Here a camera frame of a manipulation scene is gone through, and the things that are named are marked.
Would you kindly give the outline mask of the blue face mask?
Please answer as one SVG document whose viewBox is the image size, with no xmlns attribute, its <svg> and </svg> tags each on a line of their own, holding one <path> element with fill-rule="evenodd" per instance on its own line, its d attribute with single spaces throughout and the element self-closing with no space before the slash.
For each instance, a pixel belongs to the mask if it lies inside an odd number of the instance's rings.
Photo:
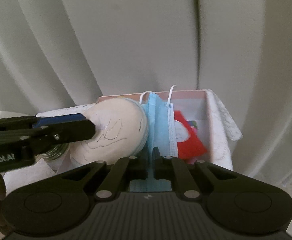
<svg viewBox="0 0 292 240">
<path fill-rule="evenodd" d="M 171 191 L 171 182 L 155 178 L 153 148 L 158 148 L 162 157 L 177 157 L 177 142 L 175 132 L 174 105 L 171 96 L 174 86 L 171 86 L 168 98 L 163 100 L 154 92 L 143 92 L 139 104 L 145 110 L 148 119 L 148 178 L 133 180 L 130 183 L 131 192 L 166 192 Z"/>
</svg>

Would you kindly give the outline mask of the beige curtain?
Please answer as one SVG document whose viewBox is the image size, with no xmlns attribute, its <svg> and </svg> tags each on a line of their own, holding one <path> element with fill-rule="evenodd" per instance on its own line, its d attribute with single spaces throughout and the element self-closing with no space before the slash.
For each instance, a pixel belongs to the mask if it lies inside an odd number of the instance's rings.
<svg viewBox="0 0 292 240">
<path fill-rule="evenodd" d="M 0 110 L 211 89 L 235 170 L 292 189 L 292 0 L 0 0 Z"/>
</svg>

